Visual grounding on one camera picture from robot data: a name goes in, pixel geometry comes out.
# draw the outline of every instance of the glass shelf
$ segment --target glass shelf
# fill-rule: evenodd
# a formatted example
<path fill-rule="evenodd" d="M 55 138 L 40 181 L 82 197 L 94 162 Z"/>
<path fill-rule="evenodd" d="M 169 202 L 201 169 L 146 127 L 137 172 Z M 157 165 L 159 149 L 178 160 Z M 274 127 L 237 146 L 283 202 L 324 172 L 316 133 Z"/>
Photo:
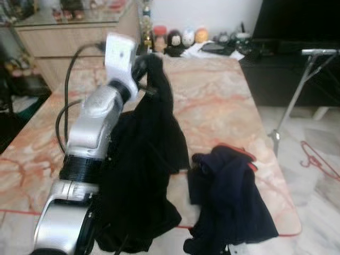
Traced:
<path fill-rule="evenodd" d="M 60 21 L 56 21 L 52 15 L 52 9 L 42 9 L 36 14 L 14 24 L 15 27 L 29 26 L 52 26 L 65 24 L 95 24 L 95 23 L 117 23 L 126 10 L 129 9 L 133 0 L 126 1 L 121 11 L 113 12 L 108 9 L 83 10 L 83 19 L 67 20 L 63 15 Z"/>

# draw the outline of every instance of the television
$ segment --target television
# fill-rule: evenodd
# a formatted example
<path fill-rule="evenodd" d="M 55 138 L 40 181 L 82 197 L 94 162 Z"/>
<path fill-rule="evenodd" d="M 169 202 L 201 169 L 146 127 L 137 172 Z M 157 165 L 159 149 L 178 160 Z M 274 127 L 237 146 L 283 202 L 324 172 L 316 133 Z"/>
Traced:
<path fill-rule="evenodd" d="M 263 0 L 255 40 L 318 48 L 340 45 L 340 0 Z"/>

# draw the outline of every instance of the cloth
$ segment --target cloth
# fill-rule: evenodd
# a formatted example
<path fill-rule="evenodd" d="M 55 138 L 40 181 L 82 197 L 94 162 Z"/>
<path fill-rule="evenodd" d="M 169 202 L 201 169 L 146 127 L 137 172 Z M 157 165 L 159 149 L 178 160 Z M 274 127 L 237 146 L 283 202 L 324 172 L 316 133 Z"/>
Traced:
<path fill-rule="evenodd" d="M 216 255 L 228 244 L 257 243 L 278 236 L 254 182 L 255 157 L 231 146 L 195 154 L 188 171 L 190 200 L 202 206 L 184 251 Z"/>
<path fill-rule="evenodd" d="M 181 221 L 166 199 L 170 174 L 189 168 L 185 137 L 173 116 L 173 96 L 154 54 L 147 57 L 148 85 L 157 96 L 144 96 L 136 109 L 121 115 L 112 131 L 103 167 L 98 210 L 100 248 L 132 253 L 148 251 L 152 239 Z"/>

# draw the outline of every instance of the white tile floor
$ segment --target white tile floor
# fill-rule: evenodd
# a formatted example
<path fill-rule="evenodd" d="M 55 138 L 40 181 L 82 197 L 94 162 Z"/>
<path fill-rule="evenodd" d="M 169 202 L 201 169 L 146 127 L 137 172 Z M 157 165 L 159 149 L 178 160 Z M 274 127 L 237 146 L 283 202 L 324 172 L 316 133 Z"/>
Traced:
<path fill-rule="evenodd" d="M 268 133 L 276 127 L 283 110 L 259 107 Z M 295 237 L 278 237 L 260 244 L 232 247 L 232 254 L 339 255 L 340 182 L 329 178 L 315 166 L 305 168 L 300 165 L 301 161 L 307 162 L 300 141 L 307 141 L 340 174 L 340 110 L 329 110 L 321 121 L 291 118 L 281 135 L 278 161 L 299 213 L 302 233 Z M 37 216 L 0 212 L 0 254 L 29 254 L 37 219 Z M 188 237 L 187 230 L 173 229 L 155 239 L 147 254 L 185 254 L 182 247 Z M 101 252 L 95 246 L 92 254 L 109 253 Z"/>

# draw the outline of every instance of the metal stand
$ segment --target metal stand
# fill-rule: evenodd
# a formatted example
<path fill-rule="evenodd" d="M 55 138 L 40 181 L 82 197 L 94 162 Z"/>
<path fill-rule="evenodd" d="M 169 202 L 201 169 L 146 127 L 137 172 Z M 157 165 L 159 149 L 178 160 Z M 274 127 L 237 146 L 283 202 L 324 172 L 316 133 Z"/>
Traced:
<path fill-rule="evenodd" d="M 314 75 L 319 73 L 326 65 L 328 65 L 329 62 L 331 62 L 339 53 L 340 53 L 340 50 L 338 49 L 303 49 L 302 50 L 302 55 L 309 55 L 308 60 L 305 65 L 302 78 L 300 80 L 299 85 L 296 88 L 296 91 L 292 97 L 292 100 L 289 103 L 278 127 L 274 129 L 271 132 L 271 134 L 269 134 L 269 136 L 272 138 L 274 142 L 274 153 L 276 156 L 278 153 L 278 145 L 281 139 L 281 136 L 280 136 L 281 128 L 286 122 L 286 120 L 288 119 L 288 117 L 290 116 L 293 110 L 293 107 L 299 98 L 301 90 L 303 89 L 303 86 L 309 79 L 311 79 Z M 319 56 L 330 56 L 330 57 L 325 62 L 323 62 L 321 65 L 319 65 L 316 69 L 314 69 L 314 71 L 311 71 L 315 61 L 317 60 Z"/>

